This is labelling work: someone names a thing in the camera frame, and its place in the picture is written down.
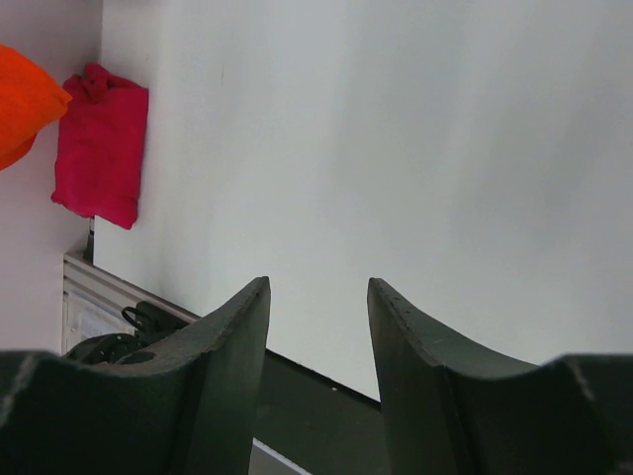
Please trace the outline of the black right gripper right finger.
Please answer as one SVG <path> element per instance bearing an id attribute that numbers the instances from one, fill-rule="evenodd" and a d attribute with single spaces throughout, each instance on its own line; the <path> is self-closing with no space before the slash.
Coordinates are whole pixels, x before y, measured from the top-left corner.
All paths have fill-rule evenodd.
<path id="1" fill-rule="evenodd" d="M 571 354 L 533 365 L 415 307 L 386 281 L 367 291 L 396 474 L 628 474 L 632 358 Z"/>

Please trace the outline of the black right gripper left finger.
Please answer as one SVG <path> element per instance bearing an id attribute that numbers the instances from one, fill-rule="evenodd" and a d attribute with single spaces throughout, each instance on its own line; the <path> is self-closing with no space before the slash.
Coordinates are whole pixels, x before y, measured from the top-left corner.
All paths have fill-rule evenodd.
<path id="1" fill-rule="evenodd" d="M 116 363 L 1 355 L 5 474 L 244 474 L 271 290 L 221 307 Z"/>

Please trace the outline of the orange t shirt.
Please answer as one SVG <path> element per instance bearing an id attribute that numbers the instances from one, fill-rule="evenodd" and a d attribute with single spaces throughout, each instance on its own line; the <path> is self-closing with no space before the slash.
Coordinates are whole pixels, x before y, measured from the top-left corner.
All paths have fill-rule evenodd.
<path id="1" fill-rule="evenodd" d="M 1 169 L 23 158 L 38 133 L 59 120 L 71 96 L 39 65 L 1 46 Z"/>

